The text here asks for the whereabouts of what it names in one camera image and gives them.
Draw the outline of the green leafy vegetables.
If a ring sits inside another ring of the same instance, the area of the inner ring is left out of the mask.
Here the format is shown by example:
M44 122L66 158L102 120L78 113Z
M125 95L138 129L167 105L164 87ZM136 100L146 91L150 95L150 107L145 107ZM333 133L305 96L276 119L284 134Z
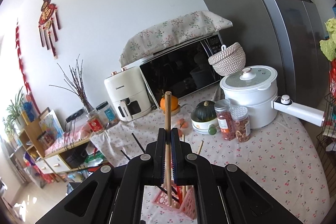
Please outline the green leafy vegetables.
M335 49L336 49L336 19L330 18L325 23L327 33L329 38L327 40L321 40L319 42L322 53L326 56L329 61L335 59Z

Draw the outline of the jar of dried slices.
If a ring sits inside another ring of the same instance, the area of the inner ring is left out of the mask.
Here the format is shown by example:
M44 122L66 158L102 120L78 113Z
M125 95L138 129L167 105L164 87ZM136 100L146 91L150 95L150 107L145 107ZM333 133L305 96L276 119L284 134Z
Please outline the jar of dried slices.
M242 143L248 141L251 134L248 109L245 106L232 106L231 117L238 142Z

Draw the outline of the red plastic spoon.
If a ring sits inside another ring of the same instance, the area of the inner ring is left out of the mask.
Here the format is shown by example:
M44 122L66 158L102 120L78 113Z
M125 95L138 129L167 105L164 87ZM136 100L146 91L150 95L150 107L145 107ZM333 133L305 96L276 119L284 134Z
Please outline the red plastic spoon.
M181 205L183 202L181 188L179 186L176 186L176 190L177 190L178 201L179 201L179 204Z

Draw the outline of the black microwave oven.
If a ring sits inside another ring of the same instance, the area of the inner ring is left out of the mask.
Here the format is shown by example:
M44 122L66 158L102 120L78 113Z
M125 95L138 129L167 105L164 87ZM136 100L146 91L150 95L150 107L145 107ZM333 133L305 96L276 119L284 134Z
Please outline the black microwave oven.
M165 92L178 99L221 80L208 59L222 49L219 34L191 40L164 50L139 67L157 107Z

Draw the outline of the vase with dry twigs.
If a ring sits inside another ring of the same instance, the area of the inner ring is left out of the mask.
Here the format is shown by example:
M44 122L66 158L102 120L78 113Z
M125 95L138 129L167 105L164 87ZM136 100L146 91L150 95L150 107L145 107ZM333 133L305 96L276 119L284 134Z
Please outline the vase with dry twigs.
M87 124L91 128L91 130L95 133L101 133L104 131L105 127L102 124L102 121L98 115L96 109L89 103L83 81L83 59L80 59L80 56L76 58L76 63L74 66L68 66L70 75L68 76L64 69L58 64L58 67L63 73L64 81L67 84L67 87L58 86L58 85L50 85L52 87L61 88L67 90L77 97L79 97L82 102L86 112L87 112Z

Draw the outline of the red chinese knot decoration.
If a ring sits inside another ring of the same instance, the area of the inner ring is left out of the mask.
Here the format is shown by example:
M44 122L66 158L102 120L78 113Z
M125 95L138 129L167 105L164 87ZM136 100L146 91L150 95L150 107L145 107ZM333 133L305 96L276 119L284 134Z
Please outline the red chinese knot decoration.
M41 46L51 50L54 59L58 58L55 43L58 42L57 30L60 30L58 6L51 0L43 0L38 21Z

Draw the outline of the floral microwave cover cloth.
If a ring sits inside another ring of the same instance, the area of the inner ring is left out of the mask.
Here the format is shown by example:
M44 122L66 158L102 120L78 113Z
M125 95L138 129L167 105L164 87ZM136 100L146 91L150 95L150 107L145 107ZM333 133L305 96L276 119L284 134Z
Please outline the floral microwave cover cloth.
M210 11L195 11L151 26L130 38L120 55L125 67L170 47L231 28L232 22Z

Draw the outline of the jar of red goji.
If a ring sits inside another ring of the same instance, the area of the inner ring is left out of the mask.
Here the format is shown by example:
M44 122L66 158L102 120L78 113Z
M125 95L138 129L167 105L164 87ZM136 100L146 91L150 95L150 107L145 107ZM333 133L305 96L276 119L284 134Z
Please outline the jar of red goji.
M223 138L228 141L235 139L230 101L227 99L219 100L214 104L214 109Z

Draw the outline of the glass jar blue label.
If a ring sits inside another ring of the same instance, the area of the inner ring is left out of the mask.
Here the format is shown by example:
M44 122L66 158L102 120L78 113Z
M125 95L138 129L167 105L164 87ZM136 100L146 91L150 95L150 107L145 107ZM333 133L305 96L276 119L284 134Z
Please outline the glass jar blue label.
M96 111L101 119L105 129L111 128L118 124L119 119L115 111L112 109L108 101L99 104Z

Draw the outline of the woven white basket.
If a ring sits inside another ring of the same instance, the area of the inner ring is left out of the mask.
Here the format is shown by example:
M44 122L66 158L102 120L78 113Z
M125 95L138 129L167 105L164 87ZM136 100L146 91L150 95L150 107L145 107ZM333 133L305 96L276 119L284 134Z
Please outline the woven white basket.
M221 51L210 56L209 64L220 76L228 76L241 71L246 64L245 52L236 42L229 47L221 46Z

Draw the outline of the white bowl with pumpkin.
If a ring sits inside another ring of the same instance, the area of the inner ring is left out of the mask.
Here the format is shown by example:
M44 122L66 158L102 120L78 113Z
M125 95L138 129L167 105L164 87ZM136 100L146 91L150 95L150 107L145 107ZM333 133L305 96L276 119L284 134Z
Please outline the white bowl with pumpkin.
M201 134L215 135L219 129L215 102L203 101L197 104L191 113L191 122L195 131Z

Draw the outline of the grey refrigerator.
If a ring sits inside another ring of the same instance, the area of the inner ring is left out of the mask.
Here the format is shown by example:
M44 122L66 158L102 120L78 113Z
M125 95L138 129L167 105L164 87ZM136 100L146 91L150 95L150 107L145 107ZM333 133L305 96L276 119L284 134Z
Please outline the grey refrigerator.
M221 31L226 45L240 43L247 65L276 69L280 94L317 107L328 87L329 65L314 0L204 0L207 8L233 24Z

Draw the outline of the cherry print tablecloth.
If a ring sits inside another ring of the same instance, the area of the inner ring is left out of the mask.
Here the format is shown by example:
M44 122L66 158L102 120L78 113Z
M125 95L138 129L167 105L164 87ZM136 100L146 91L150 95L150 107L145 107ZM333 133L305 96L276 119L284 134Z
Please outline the cherry print tablecloth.
M128 162L120 150L130 158L142 153L132 133L145 148L157 139L164 125L165 117L156 109L93 135L91 142L113 166L120 166ZM209 162L236 164L303 223L320 223L327 215L330 195L323 167L309 134L296 117L278 113L272 123L252 130L244 143L226 141L221 133L200 134L192 126L185 129L185 139L193 152L203 140L201 155Z

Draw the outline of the pink perforated utensil basket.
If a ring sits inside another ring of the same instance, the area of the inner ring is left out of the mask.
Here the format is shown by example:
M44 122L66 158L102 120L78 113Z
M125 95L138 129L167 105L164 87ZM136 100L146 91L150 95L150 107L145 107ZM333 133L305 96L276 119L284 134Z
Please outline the pink perforated utensil basket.
M182 203L172 201L172 206L168 205L167 194L163 191L159 191L152 201L153 204L159 206L163 210L168 210L179 217L187 217L189 219L197 219L197 209L195 205L194 188L192 186L187 187L187 192Z

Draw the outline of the lone bamboo chopstick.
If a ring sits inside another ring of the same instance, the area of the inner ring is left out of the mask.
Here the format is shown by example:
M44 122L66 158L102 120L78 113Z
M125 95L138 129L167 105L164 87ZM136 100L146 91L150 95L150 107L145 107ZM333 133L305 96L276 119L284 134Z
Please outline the lone bamboo chopstick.
M167 201L169 207L173 204L172 199L172 190L171 190L171 92L165 92L165 132L166 132L166 172L165 172L165 179L166 179L166 190L167 190Z

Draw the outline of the small tangerines in bag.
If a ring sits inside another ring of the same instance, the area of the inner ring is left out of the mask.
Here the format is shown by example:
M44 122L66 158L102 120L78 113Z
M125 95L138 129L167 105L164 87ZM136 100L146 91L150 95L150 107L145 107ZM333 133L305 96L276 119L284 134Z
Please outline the small tangerines in bag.
M185 118L181 118L177 121L177 128L179 131L187 129L189 127L189 122Z

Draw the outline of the white air fryer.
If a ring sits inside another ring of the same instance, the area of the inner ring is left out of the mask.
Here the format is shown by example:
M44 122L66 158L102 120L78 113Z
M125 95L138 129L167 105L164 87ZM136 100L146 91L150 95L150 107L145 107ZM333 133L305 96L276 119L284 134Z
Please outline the white air fryer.
M130 122L151 112L151 102L139 67L114 72L104 80L104 85L123 122Z

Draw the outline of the bamboo chopstick on table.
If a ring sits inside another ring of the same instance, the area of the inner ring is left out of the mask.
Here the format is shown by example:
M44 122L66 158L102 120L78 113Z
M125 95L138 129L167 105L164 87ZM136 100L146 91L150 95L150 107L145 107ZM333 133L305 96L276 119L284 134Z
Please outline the bamboo chopstick on table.
M203 148L203 144L204 144L204 141L202 140L199 147L198 147L197 155L200 155L200 153L202 151L202 148Z

